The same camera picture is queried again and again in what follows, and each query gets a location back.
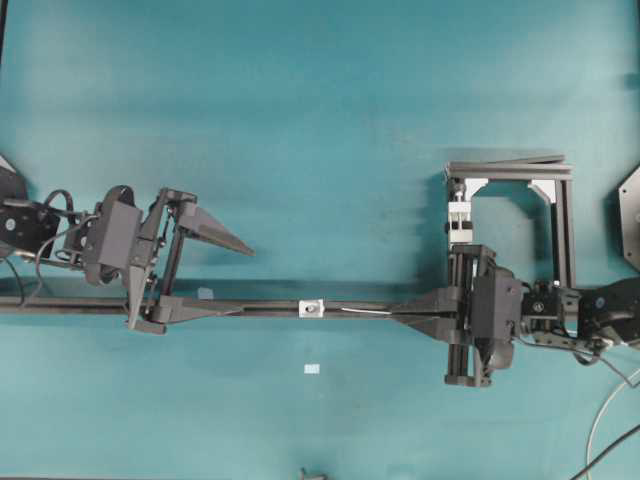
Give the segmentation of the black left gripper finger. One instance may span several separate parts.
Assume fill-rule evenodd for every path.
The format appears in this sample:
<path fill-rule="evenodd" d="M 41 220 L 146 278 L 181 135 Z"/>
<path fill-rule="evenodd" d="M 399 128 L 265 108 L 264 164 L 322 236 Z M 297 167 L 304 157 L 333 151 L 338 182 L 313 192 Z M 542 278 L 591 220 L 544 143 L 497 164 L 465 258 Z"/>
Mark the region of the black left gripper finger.
<path fill-rule="evenodd" d="M 177 224 L 189 238 L 247 256 L 255 255 L 253 249 L 196 203 L 183 203 L 180 206 Z"/>
<path fill-rule="evenodd" d="M 151 320 L 155 323 L 182 323 L 199 318 L 228 316 L 243 311 L 244 307 L 234 302 L 220 303 L 213 300 L 162 295 L 158 304 L 152 308 Z"/>

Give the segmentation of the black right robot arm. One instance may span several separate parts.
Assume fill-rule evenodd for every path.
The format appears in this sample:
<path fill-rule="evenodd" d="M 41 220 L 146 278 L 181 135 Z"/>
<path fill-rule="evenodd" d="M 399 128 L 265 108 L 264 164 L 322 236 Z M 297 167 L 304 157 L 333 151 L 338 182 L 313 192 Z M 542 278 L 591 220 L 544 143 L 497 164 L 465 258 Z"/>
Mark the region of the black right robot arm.
<path fill-rule="evenodd" d="M 484 245 L 455 245 L 449 284 L 390 307 L 401 323 L 449 346 L 446 383 L 488 387 L 511 366 L 514 343 L 571 353 L 583 365 L 613 346 L 639 346 L 639 281 L 577 289 L 529 285 L 499 266 Z"/>

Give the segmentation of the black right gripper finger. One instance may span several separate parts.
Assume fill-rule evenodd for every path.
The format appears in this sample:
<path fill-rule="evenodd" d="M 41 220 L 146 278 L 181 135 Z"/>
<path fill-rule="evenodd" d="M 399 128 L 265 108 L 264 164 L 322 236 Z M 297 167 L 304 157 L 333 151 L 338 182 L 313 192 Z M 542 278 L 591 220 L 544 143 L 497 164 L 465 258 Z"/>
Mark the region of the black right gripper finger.
<path fill-rule="evenodd" d="M 437 288 L 409 302 L 393 305 L 392 314 L 444 314 L 458 311 L 458 289 Z"/>
<path fill-rule="evenodd" d="M 458 328 L 455 318 L 411 317 L 400 319 L 400 322 L 435 340 L 447 344 L 458 343 Z"/>

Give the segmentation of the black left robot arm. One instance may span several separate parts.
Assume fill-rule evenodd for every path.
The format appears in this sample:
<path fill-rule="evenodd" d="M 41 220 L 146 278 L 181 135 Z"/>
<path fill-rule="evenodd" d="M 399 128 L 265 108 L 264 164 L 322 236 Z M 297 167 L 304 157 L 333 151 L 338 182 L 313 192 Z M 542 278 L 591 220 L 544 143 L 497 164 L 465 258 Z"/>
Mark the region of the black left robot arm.
<path fill-rule="evenodd" d="M 149 210 L 138 208 L 133 190 L 111 188 L 93 212 L 75 209 L 70 193 L 55 190 L 42 202 L 28 198 L 24 178 L 1 164 L 1 259 L 16 255 L 35 267 L 81 271 L 94 286 L 120 279 L 118 298 L 42 298 L 20 289 L 4 296 L 5 313 L 124 313 L 129 329 L 162 335 L 168 325 L 244 311 L 234 301 L 188 299 L 172 289 L 186 239 L 252 254 L 239 238 L 197 204 L 194 194 L 163 188 Z"/>

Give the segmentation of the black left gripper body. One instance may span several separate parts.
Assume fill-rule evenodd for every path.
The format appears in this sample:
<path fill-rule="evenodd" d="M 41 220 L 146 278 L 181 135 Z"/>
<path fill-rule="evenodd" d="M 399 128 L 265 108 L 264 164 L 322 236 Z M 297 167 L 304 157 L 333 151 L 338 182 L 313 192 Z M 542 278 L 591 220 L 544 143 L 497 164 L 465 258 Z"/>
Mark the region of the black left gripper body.
<path fill-rule="evenodd" d="M 103 204 L 115 200 L 136 207 L 133 190 L 126 185 L 111 188 L 103 201 L 96 205 L 94 210 L 96 217 L 88 227 L 86 243 L 82 251 L 85 279 L 88 283 L 99 286 L 110 283 L 117 276 L 121 277 L 127 289 L 127 327 L 143 333 L 164 334 L 165 325 L 153 322 L 147 314 L 141 312 L 147 283 L 151 280 L 159 249 L 163 247 L 163 237 L 159 234 L 160 224 L 167 209 L 177 212 L 183 203 L 195 203 L 197 196 L 164 187 L 159 191 L 147 216 L 144 216 L 140 209 L 142 217 L 137 237 L 134 240 L 129 263 L 124 269 L 108 267 L 96 262 L 97 227 Z"/>

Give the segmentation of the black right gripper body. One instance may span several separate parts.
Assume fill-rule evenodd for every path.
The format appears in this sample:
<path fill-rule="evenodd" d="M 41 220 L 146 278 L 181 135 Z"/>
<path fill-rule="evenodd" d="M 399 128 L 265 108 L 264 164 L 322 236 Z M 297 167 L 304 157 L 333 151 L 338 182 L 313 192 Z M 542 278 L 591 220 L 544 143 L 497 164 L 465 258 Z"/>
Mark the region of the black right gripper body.
<path fill-rule="evenodd" d="M 460 300 L 445 382 L 489 386 L 494 371 L 512 365 L 513 335 L 522 313 L 522 282 L 498 265 L 496 253 L 484 245 L 453 246 L 448 273 L 449 284 L 460 290 Z"/>

